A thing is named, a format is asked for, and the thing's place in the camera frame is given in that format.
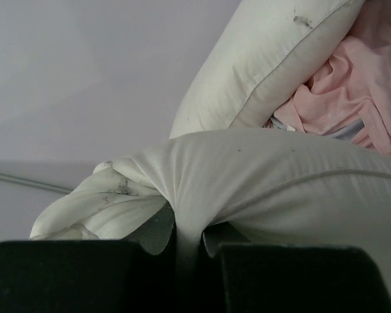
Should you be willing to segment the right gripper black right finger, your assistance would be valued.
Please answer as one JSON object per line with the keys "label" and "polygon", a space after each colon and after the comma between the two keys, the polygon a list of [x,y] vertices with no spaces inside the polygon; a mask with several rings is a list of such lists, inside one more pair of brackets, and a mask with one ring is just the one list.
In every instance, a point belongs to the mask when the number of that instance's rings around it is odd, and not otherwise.
{"label": "right gripper black right finger", "polygon": [[391,312],[363,250],[256,244],[228,223],[201,236],[197,293],[199,312]]}

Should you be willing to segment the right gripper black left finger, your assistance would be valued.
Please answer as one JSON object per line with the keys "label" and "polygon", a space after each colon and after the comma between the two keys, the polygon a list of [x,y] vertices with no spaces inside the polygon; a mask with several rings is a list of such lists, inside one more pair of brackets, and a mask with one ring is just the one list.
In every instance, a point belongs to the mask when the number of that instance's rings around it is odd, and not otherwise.
{"label": "right gripper black left finger", "polygon": [[175,241],[166,203],[123,239],[1,242],[0,312],[170,310]]}

